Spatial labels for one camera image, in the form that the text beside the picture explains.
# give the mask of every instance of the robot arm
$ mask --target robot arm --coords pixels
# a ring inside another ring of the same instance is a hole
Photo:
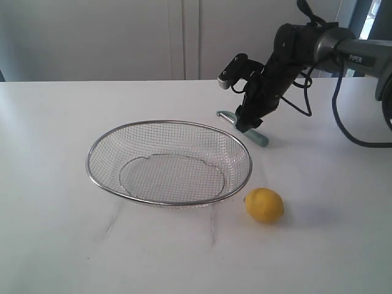
[[[274,52],[265,66],[241,53],[218,76],[224,89],[233,87],[240,78],[247,81],[243,102],[236,110],[236,128],[242,132],[261,125],[261,119],[277,108],[305,68],[338,72],[341,64],[336,55],[346,68],[379,78],[376,100],[383,100],[390,92],[392,42],[358,40],[349,29],[340,28],[338,23],[326,23],[314,15],[306,0],[298,0],[297,5],[311,22],[306,26],[281,26],[275,36]]]

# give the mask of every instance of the yellow lemon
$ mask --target yellow lemon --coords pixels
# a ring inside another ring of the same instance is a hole
[[[283,200],[275,191],[258,188],[245,198],[247,212],[257,221],[271,224],[284,213]]]

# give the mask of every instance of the table surface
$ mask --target table surface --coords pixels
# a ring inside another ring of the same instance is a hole
[[[377,80],[344,79],[348,130],[392,141]],[[216,81],[0,84],[0,293],[391,293],[392,150],[349,142],[331,111],[336,80],[315,79],[314,116],[283,102],[260,148],[216,117],[242,97]],[[286,98],[303,105],[300,89]],[[159,209],[94,185],[85,159],[104,132],[179,119],[230,132],[248,148],[248,184],[197,209]],[[285,215],[261,225],[244,196],[269,187]]]

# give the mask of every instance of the metal rim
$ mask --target metal rim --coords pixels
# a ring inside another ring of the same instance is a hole
[[[209,199],[209,200],[203,200],[203,201],[189,201],[189,202],[185,202],[185,203],[184,202],[162,203],[162,202],[152,202],[152,201],[149,201],[149,200],[144,200],[144,199],[140,199],[140,198],[131,197],[131,196],[126,195],[124,193],[119,193],[119,192],[117,192],[117,191],[115,191],[115,190],[113,190],[111,188],[108,188],[108,187],[102,185],[100,182],[98,182],[94,178],[94,176],[91,173],[90,166],[89,166],[90,158],[91,158],[92,152],[94,152],[96,146],[99,144],[99,142],[103,138],[109,136],[110,134],[112,134],[113,132],[116,132],[117,130],[124,129],[126,127],[138,126],[138,125],[141,125],[141,124],[160,124],[160,123],[187,124],[187,125],[190,125],[190,126],[202,127],[202,128],[205,128],[205,129],[209,129],[209,130],[213,130],[215,132],[221,133],[221,134],[226,135],[229,138],[233,139],[235,142],[237,142],[237,144],[239,144],[243,148],[243,150],[245,150],[245,152],[247,154],[247,157],[249,159],[249,171],[248,171],[248,174],[247,174],[245,180],[241,183],[241,185],[239,185],[237,187],[237,189],[235,189],[234,191],[232,191],[230,193],[224,194],[224,195],[222,195],[220,197],[212,198],[212,199]],[[197,124],[195,122],[189,122],[189,121],[174,121],[174,120],[140,121],[140,122],[132,122],[132,123],[129,123],[129,124],[123,124],[122,126],[115,127],[114,129],[109,130],[108,132],[104,133],[102,136],[100,136],[94,142],[94,144],[91,146],[91,148],[90,148],[90,150],[89,150],[89,152],[87,154],[87,158],[86,158],[87,174],[88,174],[89,178],[91,179],[91,181],[95,185],[99,186],[100,188],[102,188],[103,190],[105,190],[105,191],[107,191],[109,193],[112,193],[114,195],[120,196],[120,197],[128,199],[128,200],[131,200],[133,202],[137,202],[137,203],[141,203],[141,204],[147,204],[147,205],[153,205],[153,206],[183,206],[183,207],[186,207],[186,206],[207,205],[207,204],[211,204],[211,203],[214,203],[214,202],[219,202],[219,201],[225,200],[226,198],[229,198],[229,197],[235,195],[236,193],[238,193],[247,184],[247,182],[249,181],[249,178],[251,177],[251,174],[252,174],[252,168],[253,168],[253,166],[252,166],[252,158],[251,158],[251,155],[249,154],[249,151],[247,150],[245,145],[239,139],[237,139],[235,136],[233,136],[232,134],[229,134],[228,132],[225,132],[223,130],[217,129],[215,127],[206,126],[204,124]]]

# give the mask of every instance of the wire mesh basket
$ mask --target wire mesh basket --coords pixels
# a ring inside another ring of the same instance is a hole
[[[101,136],[87,156],[101,188],[139,203],[202,206],[237,193],[252,161],[234,136],[192,122],[145,121]]]

